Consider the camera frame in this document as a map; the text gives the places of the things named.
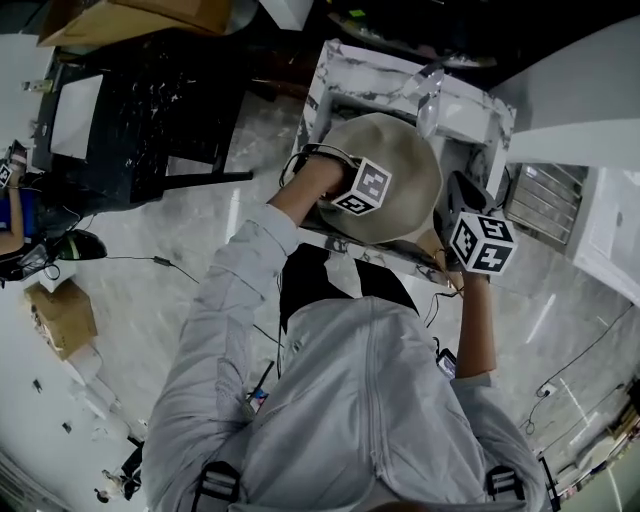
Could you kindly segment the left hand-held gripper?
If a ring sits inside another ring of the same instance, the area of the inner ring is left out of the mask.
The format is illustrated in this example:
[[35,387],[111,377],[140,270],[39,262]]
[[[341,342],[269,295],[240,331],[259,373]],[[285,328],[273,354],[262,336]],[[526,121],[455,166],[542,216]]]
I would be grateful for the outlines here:
[[364,157],[357,157],[353,180],[346,192],[335,197],[332,204],[355,216],[362,216],[381,208],[392,181],[392,174]]

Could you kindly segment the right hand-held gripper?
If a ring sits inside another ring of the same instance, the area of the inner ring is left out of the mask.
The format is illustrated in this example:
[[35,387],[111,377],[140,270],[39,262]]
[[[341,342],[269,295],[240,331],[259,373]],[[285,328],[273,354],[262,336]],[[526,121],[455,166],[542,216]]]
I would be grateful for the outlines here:
[[462,267],[471,273],[502,275],[517,249],[513,224],[491,216],[495,199],[461,171],[447,180],[447,209],[459,214],[449,238]]

